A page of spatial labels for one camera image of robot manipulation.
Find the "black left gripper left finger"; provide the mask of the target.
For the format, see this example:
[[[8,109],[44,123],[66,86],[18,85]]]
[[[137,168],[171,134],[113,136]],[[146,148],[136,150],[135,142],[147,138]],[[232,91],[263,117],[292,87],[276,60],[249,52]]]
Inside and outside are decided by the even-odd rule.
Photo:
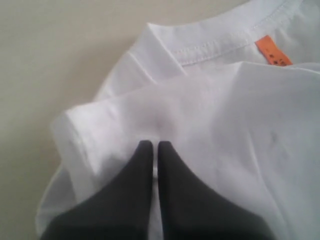
[[[99,192],[55,217],[43,240],[146,240],[153,193],[153,144],[139,142],[132,157]]]

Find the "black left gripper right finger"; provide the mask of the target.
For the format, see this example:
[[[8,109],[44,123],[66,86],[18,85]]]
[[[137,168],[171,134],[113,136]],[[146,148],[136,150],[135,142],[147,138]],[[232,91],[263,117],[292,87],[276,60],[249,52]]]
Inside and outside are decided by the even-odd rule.
[[[262,217],[208,187],[169,141],[158,144],[157,174],[164,239],[270,239],[270,228]]]

